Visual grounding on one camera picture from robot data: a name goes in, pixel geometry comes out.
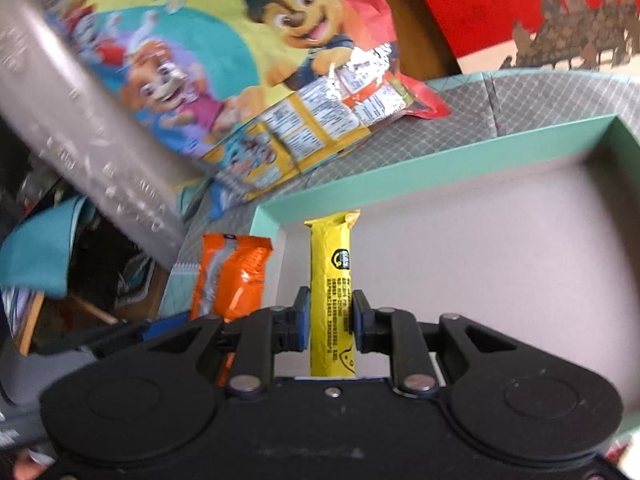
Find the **metal screw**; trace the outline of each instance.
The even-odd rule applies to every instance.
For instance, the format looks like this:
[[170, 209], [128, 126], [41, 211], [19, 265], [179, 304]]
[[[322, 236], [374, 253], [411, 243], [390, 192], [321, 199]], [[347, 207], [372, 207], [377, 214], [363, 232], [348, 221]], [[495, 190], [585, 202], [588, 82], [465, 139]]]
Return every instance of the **metal screw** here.
[[340, 394], [342, 393], [342, 391], [340, 390], [340, 388], [337, 388], [336, 386], [329, 386], [325, 391], [324, 394], [326, 396], [331, 397], [332, 399], [337, 399], [337, 397], [340, 397]]
[[425, 374], [411, 374], [404, 379], [404, 387], [412, 392], [428, 392], [436, 384], [436, 379]]
[[229, 387], [241, 394], [254, 392], [262, 386], [262, 382], [255, 375], [236, 375], [229, 381]]

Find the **pink cartoon character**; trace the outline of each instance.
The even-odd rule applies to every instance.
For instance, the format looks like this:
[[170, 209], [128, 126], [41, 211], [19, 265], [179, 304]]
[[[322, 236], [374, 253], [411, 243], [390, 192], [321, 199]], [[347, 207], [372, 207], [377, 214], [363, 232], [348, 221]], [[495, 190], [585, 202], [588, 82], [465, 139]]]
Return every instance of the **pink cartoon character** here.
[[248, 87], [239, 96], [223, 100], [215, 98], [201, 65], [179, 66], [169, 45], [142, 33], [132, 38], [127, 62], [127, 82], [120, 90], [127, 107], [160, 114], [163, 128], [199, 126], [204, 142], [217, 143], [236, 124], [265, 109], [260, 87]]

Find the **gray surface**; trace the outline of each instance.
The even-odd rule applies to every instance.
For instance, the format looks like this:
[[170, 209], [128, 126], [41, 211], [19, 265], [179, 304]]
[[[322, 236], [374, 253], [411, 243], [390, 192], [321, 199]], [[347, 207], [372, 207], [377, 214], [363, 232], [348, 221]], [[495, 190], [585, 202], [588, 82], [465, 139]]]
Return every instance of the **gray surface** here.
[[[373, 307], [437, 322], [458, 312], [591, 368], [640, 406], [640, 208], [610, 161], [566, 159], [432, 188], [362, 208], [351, 277]], [[308, 283], [308, 228], [284, 226], [276, 304]], [[276, 374], [309, 374], [307, 354]], [[358, 375], [388, 359], [356, 356]]]
[[94, 362], [87, 349], [23, 356], [11, 336], [5, 337], [0, 346], [0, 450], [44, 439], [38, 398], [60, 377]]
[[[482, 80], [441, 92], [452, 110], [448, 118], [436, 121], [402, 118], [354, 152], [324, 164], [261, 200], [492, 137], [605, 114], [619, 114], [636, 136], [640, 134], [639, 82], [578, 71], [509, 75], [503, 71], [499, 75], [487, 73]], [[209, 202], [202, 203], [170, 276], [161, 316], [190, 307], [202, 234], [246, 234], [256, 204], [246, 204], [227, 213], [222, 220], [211, 222]]]

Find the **cartoon dog with police hat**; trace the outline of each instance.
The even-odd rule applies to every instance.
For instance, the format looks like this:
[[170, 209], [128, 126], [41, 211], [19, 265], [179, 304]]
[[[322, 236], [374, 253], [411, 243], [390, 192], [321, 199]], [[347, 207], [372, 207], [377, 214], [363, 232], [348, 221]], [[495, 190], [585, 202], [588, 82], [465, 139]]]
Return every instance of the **cartoon dog with police hat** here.
[[276, 59], [266, 74], [269, 86], [292, 90], [315, 81], [351, 59], [353, 41], [343, 33], [345, 9], [340, 0], [245, 0], [248, 16], [276, 30], [293, 48], [309, 49], [302, 65]]

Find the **wooden stick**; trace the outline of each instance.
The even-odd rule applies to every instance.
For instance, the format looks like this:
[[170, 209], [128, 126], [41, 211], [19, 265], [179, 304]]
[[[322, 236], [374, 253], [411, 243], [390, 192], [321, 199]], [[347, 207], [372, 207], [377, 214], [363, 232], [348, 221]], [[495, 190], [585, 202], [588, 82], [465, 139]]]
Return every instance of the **wooden stick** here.
[[20, 337], [20, 342], [18, 344], [18, 350], [22, 355], [29, 354], [31, 340], [33, 339], [33, 332], [36, 330], [36, 323], [38, 322], [38, 316], [40, 315], [43, 302], [44, 292], [36, 293], [33, 301], [31, 302], [27, 321], [24, 323], [24, 330], [22, 331], [22, 336]]
[[115, 325], [116, 323], [120, 322], [117, 317], [114, 317], [111, 314], [99, 309], [94, 304], [91, 304], [88, 301], [85, 301], [82, 298], [79, 298], [75, 294], [73, 294], [71, 298], [73, 299], [73, 301], [71, 301], [72, 304], [74, 304], [75, 306], [78, 306], [88, 314], [91, 314], [92, 316], [97, 317], [98, 319], [105, 322], [106, 324]]

